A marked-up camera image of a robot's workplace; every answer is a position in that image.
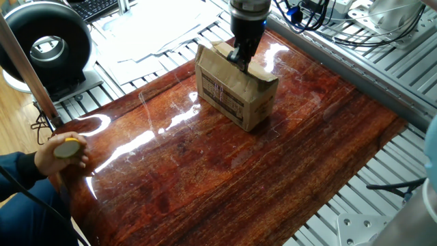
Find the person's left hand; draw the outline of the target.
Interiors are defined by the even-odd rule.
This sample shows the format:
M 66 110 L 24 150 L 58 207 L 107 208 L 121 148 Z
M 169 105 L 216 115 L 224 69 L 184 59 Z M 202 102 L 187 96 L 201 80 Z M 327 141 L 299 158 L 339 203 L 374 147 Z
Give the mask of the person's left hand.
M 55 149 L 66 142 L 67 138 L 75 138 L 79 142 L 80 149 L 69 158 L 58 158 L 54 155 Z M 69 165 L 77 165 L 81 168 L 86 167 L 89 158 L 87 156 L 89 150 L 87 140 L 84 136 L 71 131 L 51 137 L 34 156 L 34 163 L 38 171 L 43 176 L 51 176 Z

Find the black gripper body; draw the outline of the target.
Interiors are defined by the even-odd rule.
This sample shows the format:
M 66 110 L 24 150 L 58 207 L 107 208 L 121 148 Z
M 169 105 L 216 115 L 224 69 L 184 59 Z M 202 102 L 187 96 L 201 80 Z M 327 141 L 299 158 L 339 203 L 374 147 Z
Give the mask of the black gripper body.
M 256 52 L 266 28 L 267 16 L 231 15 L 234 47 L 239 52 Z

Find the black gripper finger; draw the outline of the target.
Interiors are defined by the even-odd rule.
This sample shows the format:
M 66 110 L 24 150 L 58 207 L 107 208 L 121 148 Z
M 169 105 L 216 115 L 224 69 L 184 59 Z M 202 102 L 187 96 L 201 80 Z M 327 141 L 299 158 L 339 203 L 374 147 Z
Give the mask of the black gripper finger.
M 243 48 L 243 72 L 248 72 L 249 64 L 252 60 L 253 54 L 251 51 L 251 47 Z
M 227 61 L 233 63 L 241 71 L 247 71 L 246 56 L 240 47 L 236 47 L 227 55 Z

